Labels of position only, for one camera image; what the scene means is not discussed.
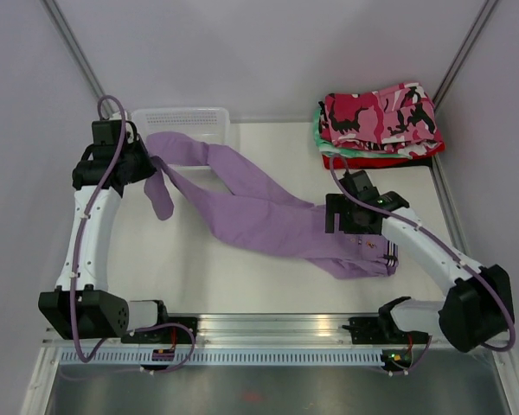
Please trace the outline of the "left aluminium frame post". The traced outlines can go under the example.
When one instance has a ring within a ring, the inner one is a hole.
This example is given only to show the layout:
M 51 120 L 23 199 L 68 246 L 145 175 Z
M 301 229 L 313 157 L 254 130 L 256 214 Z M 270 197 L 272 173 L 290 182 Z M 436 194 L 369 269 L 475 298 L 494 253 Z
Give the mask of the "left aluminium frame post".
M 85 81 L 94 100 L 98 101 L 106 94 L 106 92 L 94 72 L 90 61 L 87 59 L 87 56 L 65 14 L 61 10 L 59 3 L 55 0 L 40 0 L 39 3 L 47 14 L 48 19 L 53 24 L 57 35 L 61 38 L 69 55 L 73 59 L 75 66 Z

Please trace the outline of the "aluminium frame post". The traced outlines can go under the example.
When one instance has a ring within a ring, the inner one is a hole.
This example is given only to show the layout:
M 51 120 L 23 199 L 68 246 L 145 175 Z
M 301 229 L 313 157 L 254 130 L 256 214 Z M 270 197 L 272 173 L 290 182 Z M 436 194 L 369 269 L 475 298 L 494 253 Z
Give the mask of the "aluminium frame post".
M 55 0 L 40 0 L 39 3 L 47 14 L 48 19 L 53 24 L 57 35 L 61 38 L 69 55 L 73 59 L 75 66 L 85 81 L 94 100 L 98 101 L 106 94 L 106 92 L 94 72 L 90 61 L 87 59 L 87 56 L 65 14 L 61 10 L 59 3 Z
M 472 50 L 477 44 L 480 36 L 484 32 L 487 24 L 492 18 L 500 0 L 485 0 L 478 11 L 475 19 L 469 27 L 464 39 L 462 40 L 456 54 L 454 55 L 451 64 L 447 68 L 443 79 L 433 97 L 433 103 L 438 108 L 444 102 L 446 95 L 449 93 L 455 79 L 458 77 L 463 68 L 467 58 L 470 56 Z

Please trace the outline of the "pink camouflage trousers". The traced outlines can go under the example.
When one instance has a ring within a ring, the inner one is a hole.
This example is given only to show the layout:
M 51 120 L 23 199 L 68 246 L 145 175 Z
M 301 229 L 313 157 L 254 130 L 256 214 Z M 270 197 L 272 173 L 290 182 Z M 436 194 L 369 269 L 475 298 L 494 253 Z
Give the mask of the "pink camouflage trousers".
M 329 93 L 319 103 L 321 138 L 339 149 L 398 154 L 443 142 L 433 100 L 418 82 L 367 93 Z

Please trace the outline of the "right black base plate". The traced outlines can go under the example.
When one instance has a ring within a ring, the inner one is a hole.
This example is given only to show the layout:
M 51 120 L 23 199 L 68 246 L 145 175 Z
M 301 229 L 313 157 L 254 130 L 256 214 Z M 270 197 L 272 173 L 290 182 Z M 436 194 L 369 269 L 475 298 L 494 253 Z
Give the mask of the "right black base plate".
M 349 332 L 354 345 L 413 345 L 426 344 L 428 334 L 399 330 L 393 324 L 381 322 L 376 316 L 351 317 L 342 329 Z

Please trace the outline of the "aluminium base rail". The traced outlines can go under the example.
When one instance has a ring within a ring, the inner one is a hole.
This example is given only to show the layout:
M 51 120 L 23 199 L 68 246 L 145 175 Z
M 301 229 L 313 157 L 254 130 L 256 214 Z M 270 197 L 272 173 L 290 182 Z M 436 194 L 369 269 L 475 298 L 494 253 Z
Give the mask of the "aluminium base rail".
M 148 322 L 165 324 L 171 316 L 195 316 L 198 332 L 195 342 L 200 348 L 336 348 L 376 347 L 381 345 L 354 345 L 348 331 L 342 329 L 351 317 L 376 314 L 170 314 L 159 304 L 155 313 L 116 313 L 107 330 L 99 333 L 112 344 L 124 344 L 124 335 L 134 335 L 135 329 Z

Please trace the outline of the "green tie-dye folded trousers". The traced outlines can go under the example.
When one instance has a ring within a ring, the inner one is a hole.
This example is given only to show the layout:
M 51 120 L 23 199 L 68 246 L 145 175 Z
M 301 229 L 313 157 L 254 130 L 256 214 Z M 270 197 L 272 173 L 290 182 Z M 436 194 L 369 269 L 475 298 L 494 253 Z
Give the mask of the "green tie-dye folded trousers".
M 332 154 L 340 154 L 347 158 L 367 158 L 367 159 L 390 159 L 409 161 L 412 160 L 409 156 L 395 155 L 395 154 L 384 154 L 384 153 L 372 153 L 365 150 L 350 150 L 350 149 L 339 149 L 335 147 L 331 142 L 323 140 L 321 138 L 321 110 L 317 108 L 313 116 L 313 140 L 318 150 L 325 156 Z

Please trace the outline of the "lilac trousers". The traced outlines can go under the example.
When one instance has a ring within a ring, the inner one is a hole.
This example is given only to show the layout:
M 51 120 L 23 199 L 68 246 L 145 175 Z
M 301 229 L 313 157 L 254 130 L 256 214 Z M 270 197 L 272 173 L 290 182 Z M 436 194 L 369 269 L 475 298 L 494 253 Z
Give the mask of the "lilac trousers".
M 166 131 L 150 134 L 145 147 L 157 172 L 144 192 L 159 220 L 174 213 L 171 182 L 227 245 L 303 259 L 337 279 L 387 277 L 398 267 L 396 244 L 380 235 L 326 233 L 323 205 L 287 192 L 226 145 Z

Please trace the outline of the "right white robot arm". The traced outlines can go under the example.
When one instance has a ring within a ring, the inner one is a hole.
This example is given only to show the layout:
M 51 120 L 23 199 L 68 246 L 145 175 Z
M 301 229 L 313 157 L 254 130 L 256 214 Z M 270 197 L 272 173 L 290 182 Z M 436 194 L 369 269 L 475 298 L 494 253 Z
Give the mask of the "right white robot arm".
M 483 346 L 505 352 L 516 343 L 509 274 L 486 267 L 444 242 L 394 191 L 380 193 L 368 173 L 345 172 L 340 191 L 325 197 L 325 231 L 382 236 L 432 278 L 444 300 L 399 297 L 379 308 L 378 335 L 397 342 L 407 332 L 444 338 L 462 353 Z

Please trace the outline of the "white plastic basket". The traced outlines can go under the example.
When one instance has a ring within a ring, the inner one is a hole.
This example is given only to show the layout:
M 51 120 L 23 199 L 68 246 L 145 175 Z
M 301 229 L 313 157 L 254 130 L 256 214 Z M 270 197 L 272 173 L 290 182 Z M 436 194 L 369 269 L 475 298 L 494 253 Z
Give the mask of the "white plastic basket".
M 175 131 L 206 144 L 224 144 L 238 149 L 230 135 L 229 113 L 221 107 L 138 109 L 131 112 L 131 121 L 144 140 L 152 133 Z

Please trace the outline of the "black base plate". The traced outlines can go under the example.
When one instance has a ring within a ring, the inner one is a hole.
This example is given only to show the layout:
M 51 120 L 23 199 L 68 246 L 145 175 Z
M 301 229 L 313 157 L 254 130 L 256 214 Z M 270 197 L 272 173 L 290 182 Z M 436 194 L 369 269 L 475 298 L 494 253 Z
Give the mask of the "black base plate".
M 413 345 L 426 344 L 428 334 L 399 330 L 393 324 L 381 322 L 376 316 L 351 317 L 342 329 L 349 332 L 354 345 Z
M 190 345 L 189 332 L 193 335 L 198 332 L 198 318 L 195 316 L 171 316 L 166 323 L 170 325 L 168 328 L 127 334 L 120 341 L 124 344 Z

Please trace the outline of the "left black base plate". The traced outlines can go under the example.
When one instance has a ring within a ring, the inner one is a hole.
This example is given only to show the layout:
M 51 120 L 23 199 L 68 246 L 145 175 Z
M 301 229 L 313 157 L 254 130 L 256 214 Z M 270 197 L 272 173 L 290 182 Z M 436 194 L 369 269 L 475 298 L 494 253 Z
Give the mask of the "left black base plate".
M 195 316 L 171 316 L 166 323 L 170 325 L 168 328 L 127 334 L 120 341 L 124 344 L 190 345 L 189 332 L 193 335 L 198 332 L 198 318 Z

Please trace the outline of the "right aluminium frame post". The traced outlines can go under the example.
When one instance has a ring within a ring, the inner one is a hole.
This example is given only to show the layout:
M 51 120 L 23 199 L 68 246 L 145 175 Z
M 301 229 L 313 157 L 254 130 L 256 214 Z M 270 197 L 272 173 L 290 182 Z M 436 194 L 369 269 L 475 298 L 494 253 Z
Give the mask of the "right aluminium frame post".
M 451 64 L 447 68 L 443 79 L 433 97 L 433 103 L 438 108 L 444 102 L 446 95 L 449 93 L 455 79 L 458 77 L 463 68 L 467 58 L 470 56 L 472 50 L 477 44 L 480 36 L 484 32 L 487 24 L 492 18 L 500 0 L 485 0 L 478 11 L 475 19 L 469 27 L 464 39 L 462 40 L 456 54 L 454 55 Z

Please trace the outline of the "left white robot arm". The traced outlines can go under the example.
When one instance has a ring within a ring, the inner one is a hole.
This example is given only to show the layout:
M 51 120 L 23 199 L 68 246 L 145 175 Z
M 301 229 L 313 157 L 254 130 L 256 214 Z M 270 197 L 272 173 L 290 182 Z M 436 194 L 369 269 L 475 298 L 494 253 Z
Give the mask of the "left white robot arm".
M 156 173 L 135 124 L 92 123 L 93 141 L 72 173 L 74 223 L 67 255 L 52 291 L 38 309 L 65 340 L 119 338 L 134 329 L 150 342 L 171 331 L 159 300 L 125 300 L 108 290 L 112 227 L 125 187 Z

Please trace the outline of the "red folded trousers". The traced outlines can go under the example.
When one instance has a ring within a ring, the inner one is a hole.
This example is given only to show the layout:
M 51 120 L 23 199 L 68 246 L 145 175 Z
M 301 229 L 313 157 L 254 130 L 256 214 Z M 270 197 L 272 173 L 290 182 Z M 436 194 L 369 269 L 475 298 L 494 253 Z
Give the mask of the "red folded trousers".
M 406 148 L 400 149 L 398 154 L 409 156 L 413 159 L 422 157 L 433 157 L 445 150 L 445 144 L 443 142 L 437 143 L 424 143 L 412 144 Z M 324 167 L 330 168 L 330 156 L 325 156 L 321 153 Z M 336 154 L 334 159 L 334 169 L 389 169 L 389 168 L 402 168 L 401 165 L 407 161 L 396 161 L 390 159 L 367 159 L 367 158 L 347 158 L 340 154 Z

